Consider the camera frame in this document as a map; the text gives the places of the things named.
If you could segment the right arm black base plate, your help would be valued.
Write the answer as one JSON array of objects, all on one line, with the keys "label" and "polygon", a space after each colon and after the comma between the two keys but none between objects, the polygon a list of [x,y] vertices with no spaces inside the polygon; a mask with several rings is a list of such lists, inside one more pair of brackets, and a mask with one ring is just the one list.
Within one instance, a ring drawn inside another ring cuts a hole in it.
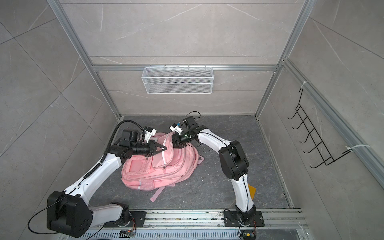
[{"label": "right arm black base plate", "polygon": [[224,223],[226,227],[264,227],[264,217],[261,211],[250,210],[245,214],[240,211],[224,210]]}]

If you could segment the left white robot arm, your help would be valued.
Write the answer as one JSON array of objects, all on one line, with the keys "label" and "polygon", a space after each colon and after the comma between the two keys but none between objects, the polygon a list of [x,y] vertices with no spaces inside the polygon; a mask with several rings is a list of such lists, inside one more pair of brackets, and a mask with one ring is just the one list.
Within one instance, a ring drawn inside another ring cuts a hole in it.
[{"label": "left white robot arm", "polygon": [[172,148],[172,137],[153,136],[146,132],[143,142],[138,131],[124,130],[122,137],[107,148],[102,158],[74,184],[64,191],[54,191],[47,199],[47,228],[79,238],[91,227],[105,223],[125,227],[132,223],[129,206],[111,203],[96,208],[89,201],[104,181],[128,159],[139,155],[153,157]]}]

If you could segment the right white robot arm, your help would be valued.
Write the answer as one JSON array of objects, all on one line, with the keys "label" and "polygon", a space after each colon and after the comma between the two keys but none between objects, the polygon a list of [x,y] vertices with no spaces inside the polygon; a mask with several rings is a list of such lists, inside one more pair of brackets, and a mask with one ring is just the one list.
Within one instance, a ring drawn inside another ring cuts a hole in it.
[{"label": "right white robot arm", "polygon": [[249,161],[241,143],[225,140],[204,126],[172,135],[174,148],[187,147],[193,140],[218,153],[222,171],[234,188],[237,214],[243,223],[249,221],[257,209],[248,184]]}]

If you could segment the pink student backpack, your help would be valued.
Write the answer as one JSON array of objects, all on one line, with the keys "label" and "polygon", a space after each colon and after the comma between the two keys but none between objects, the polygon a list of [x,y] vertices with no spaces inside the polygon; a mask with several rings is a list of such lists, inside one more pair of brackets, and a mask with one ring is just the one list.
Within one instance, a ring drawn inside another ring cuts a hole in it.
[{"label": "pink student backpack", "polygon": [[197,149],[186,146],[176,149],[172,143],[172,133],[157,133],[152,140],[167,149],[152,157],[132,156],[127,160],[121,172],[124,185],[133,190],[157,190],[150,198],[154,202],[166,187],[188,179],[199,164],[204,161]]}]

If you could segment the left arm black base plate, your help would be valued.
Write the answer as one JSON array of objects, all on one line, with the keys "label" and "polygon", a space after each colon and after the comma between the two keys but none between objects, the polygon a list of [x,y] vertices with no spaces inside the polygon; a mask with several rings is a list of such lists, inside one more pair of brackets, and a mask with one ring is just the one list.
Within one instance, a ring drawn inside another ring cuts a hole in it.
[{"label": "left arm black base plate", "polygon": [[106,228],[142,228],[144,226],[145,220],[146,220],[146,214],[145,211],[133,211],[130,212],[130,215],[125,220],[118,220],[114,222],[107,222],[104,223],[104,227]]}]

